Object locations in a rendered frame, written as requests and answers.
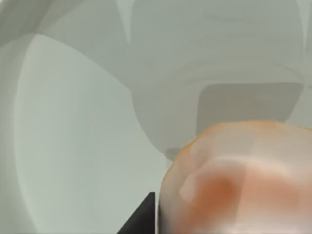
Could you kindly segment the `pale orange cup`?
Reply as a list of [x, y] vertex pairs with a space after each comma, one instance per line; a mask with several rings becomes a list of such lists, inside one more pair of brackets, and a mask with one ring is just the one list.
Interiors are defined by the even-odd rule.
[[157, 234], [312, 234], [312, 128], [209, 126], [161, 182]]

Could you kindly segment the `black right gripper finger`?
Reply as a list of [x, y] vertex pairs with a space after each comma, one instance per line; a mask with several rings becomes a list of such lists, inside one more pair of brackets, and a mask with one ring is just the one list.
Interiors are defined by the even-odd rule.
[[156, 194], [149, 192], [117, 234], [155, 234]]

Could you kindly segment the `grey sink drain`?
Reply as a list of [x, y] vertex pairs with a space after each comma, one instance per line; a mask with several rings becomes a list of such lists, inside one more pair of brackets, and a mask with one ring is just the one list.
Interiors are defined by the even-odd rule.
[[164, 155], [169, 161], [174, 161], [174, 159], [180, 153], [180, 151], [181, 148], [169, 148], [165, 150]]

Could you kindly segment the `white sink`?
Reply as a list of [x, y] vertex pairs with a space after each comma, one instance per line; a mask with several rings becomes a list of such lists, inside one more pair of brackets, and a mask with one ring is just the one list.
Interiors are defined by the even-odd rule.
[[0, 234], [117, 234], [251, 119], [312, 128], [312, 0], [0, 0]]

